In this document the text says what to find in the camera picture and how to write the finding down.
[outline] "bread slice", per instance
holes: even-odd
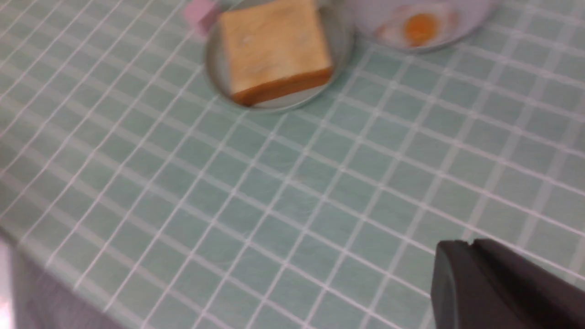
[[[251,106],[323,85],[333,72],[313,0],[275,0],[219,18],[232,99]]]

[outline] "fried egg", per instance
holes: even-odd
[[[458,23],[457,10],[447,2],[403,5],[377,28],[376,36],[394,47],[428,47],[447,41]]]

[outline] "white plate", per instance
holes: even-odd
[[[346,0],[353,14],[357,30],[366,38],[383,46],[406,52],[428,52],[451,44],[481,26],[495,10],[500,0]],[[450,2],[459,12],[459,24],[450,38],[440,44],[427,47],[395,47],[378,39],[374,32],[386,23],[392,11],[401,6],[419,3]]]
[[[270,2],[271,0],[243,0],[232,9],[244,9]],[[223,40],[219,25],[215,25],[205,45],[205,71],[209,84],[219,94],[222,101],[228,104],[259,112],[278,112],[297,108],[322,93],[343,71],[347,65],[354,44],[353,26],[346,21],[342,8],[338,6],[322,6],[319,10],[325,38],[329,46],[329,54],[333,61],[333,76],[322,86],[295,92],[274,100],[262,102],[251,107],[244,107],[232,101],[229,85],[229,69],[223,49]]]

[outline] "egg yolk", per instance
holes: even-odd
[[[416,14],[404,23],[404,37],[412,47],[419,47],[434,39],[439,30],[439,20],[430,13]]]

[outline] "table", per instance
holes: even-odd
[[[284,115],[216,99],[181,1],[0,3],[0,227],[129,328],[433,328],[441,239],[585,287],[578,0],[424,55],[359,40]]]

